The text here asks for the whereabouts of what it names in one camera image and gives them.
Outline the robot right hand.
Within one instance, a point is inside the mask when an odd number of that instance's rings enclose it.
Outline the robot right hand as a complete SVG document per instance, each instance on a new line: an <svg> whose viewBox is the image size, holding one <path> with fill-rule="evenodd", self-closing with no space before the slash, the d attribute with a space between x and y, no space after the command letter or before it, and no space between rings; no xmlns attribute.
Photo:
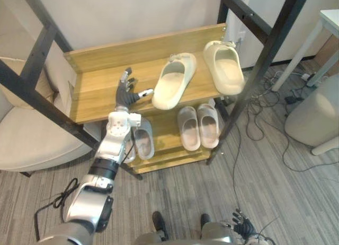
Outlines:
<svg viewBox="0 0 339 245"><path fill-rule="evenodd" d="M256 229L249 218L238 208L233 212L232 221L235 223L233 225L233 231L239 234L243 239L246 240L256 233Z"/></svg>

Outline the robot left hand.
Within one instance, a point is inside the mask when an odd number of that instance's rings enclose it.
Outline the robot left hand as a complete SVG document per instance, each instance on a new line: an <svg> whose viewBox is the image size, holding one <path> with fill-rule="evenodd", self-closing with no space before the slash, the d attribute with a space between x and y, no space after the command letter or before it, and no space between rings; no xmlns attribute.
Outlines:
<svg viewBox="0 0 339 245"><path fill-rule="evenodd" d="M132 68L127 67L122 73L118 87L115 93L115 109L129 109L129 107L136 103L141 98L144 98L152 93L154 89L146 89L141 92L135 93L132 91L135 78L128 79L132 74Z"/></svg>

